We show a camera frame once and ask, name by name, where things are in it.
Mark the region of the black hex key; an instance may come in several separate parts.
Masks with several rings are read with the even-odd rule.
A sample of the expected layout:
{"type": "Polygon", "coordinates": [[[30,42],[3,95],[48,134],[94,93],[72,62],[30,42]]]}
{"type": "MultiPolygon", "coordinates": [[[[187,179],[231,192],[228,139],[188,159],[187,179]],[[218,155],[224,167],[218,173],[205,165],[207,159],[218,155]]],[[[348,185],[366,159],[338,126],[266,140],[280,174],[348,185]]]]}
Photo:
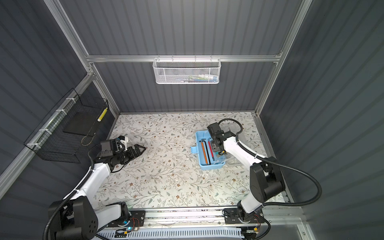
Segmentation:
{"type": "Polygon", "coordinates": [[[203,139],[199,139],[198,140],[198,144],[197,144],[198,151],[199,151],[198,156],[199,156],[200,165],[206,166],[204,155],[203,155],[203,151],[202,151],[201,141],[205,145],[205,151],[206,151],[206,155],[207,155],[207,159],[208,159],[208,165],[207,166],[210,166],[211,165],[211,157],[210,157],[210,154],[209,154],[208,142],[207,142],[207,139],[204,139],[204,138],[203,139]]]}

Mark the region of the light blue plastic tool box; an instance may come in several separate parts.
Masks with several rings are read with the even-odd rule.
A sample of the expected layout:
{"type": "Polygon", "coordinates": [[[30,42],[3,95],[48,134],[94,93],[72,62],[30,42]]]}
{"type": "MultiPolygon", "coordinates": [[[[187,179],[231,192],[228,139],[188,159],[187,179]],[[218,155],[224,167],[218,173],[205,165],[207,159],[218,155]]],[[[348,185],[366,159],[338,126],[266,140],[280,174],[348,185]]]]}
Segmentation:
{"type": "Polygon", "coordinates": [[[191,147],[191,153],[198,158],[201,170],[217,170],[224,166],[243,167],[244,165],[233,155],[227,153],[219,155],[219,149],[214,145],[209,131],[197,131],[195,133],[196,144],[191,147]]]}

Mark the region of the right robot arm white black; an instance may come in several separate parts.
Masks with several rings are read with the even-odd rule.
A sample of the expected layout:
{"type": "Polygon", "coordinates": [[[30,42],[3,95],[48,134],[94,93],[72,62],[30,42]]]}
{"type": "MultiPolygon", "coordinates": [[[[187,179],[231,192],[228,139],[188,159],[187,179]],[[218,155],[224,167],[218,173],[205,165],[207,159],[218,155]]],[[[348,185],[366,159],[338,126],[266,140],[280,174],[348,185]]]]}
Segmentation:
{"type": "Polygon", "coordinates": [[[223,119],[219,122],[208,125],[209,134],[213,146],[218,150],[219,155],[231,154],[239,160],[250,175],[250,193],[247,194],[237,205],[237,216],[240,221],[247,221],[251,214],[257,213],[267,206],[302,207],[318,201],[323,193],[319,181],[310,174],[297,168],[283,165],[277,162],[274,157],[265,157],[253,151],[240,141],[240,133],[244,128],[240,122],[234,119],[223,119]],[[224,132],[220,126],[222,122],[231,121],[239,125],[237,133],[224,132]],[[317,192],[309,200],[294,203],[269,202],[268,200],[286,190],[281,169],[294,171],[314,183],[317,192]]]}

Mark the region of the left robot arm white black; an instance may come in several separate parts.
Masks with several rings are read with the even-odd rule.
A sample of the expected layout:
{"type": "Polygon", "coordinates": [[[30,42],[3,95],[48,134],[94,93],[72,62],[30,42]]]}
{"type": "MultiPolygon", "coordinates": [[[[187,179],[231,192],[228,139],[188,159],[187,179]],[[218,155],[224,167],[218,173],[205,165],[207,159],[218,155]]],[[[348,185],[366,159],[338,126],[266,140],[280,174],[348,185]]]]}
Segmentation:
{"type": "Polygon", "coordinates": [[[127,232],[136,230],[140,221],[133,217],[125,202],[106,205],[95,210],[90,199],[96,194],[104,180],[115,172],[117,165],[126,166],[140,157],[146,147],[135,144],[128,146],[124,136],[100,142],[91,165],[74,189],[61,201],[49,207],[49,219],[43,230],[44,240],[91,240],[99,238],[99,231],[108,225],[124,228],[127,232]]]}

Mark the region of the yellow marker in black basket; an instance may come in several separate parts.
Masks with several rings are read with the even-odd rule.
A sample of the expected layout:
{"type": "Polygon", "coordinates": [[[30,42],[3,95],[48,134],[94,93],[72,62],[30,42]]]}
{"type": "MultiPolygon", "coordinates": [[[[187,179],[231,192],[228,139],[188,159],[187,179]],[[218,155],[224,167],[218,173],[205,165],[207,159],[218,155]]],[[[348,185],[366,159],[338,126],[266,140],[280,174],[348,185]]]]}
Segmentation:
{"type": "Polygon", "coordinates": [[[108,112],[108,107],[106,107],[99,115],[99,117],[97,118],[97,121],[98,122],[101,122],[103,120],[103,118],[105,117],[106,113],[108,112]]]}

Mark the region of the floral table mat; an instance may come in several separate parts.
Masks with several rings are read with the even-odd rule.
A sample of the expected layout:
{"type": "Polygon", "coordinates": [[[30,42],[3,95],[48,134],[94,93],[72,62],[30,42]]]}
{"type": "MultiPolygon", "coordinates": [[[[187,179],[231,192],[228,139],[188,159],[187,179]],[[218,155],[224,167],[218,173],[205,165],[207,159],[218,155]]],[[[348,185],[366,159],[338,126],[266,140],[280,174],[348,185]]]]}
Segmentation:
{"type": "Polygon", "coordinates": [[[249,173],[236,159],[217,170],[202,170],[195,134],[220,122],[225,131],[244,127],[241,141],[266,153],[250,112],[120,115],[112,138],[128,137],[144,154],[104,180],[91,197],[95,209],[124,201],[129,208],[179,208],[236,205],[249,193],[249,173]]]}

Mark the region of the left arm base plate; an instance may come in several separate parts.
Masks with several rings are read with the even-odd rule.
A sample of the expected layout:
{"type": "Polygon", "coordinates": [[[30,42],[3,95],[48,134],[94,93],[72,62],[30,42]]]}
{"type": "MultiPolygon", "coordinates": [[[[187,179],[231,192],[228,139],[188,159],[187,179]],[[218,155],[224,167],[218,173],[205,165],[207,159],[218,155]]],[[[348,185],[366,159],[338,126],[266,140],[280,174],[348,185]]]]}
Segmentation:
{"type": "Polygon", "coordinates": [[[108,224],[109,227],[121,228],[139,228],[144,226],[146,212],[145,211],[130,211],[130,216],[125,219],[115,220],[108,224]]]}

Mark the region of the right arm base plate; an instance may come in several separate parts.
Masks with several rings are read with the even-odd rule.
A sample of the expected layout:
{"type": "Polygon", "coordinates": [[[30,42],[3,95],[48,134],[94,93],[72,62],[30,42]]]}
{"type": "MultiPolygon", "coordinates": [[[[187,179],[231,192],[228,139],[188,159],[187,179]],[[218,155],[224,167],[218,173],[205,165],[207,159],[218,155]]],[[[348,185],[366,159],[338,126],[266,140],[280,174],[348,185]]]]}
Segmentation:
{"type": "Polygon", "coordinates": [[[238,208],[225,208],[222,210],[225,223],[228,225],[235,224],[255,224],[259,225],[265,222],[261,216],[262,212],[245,213],[243,210],[238,208]]]}

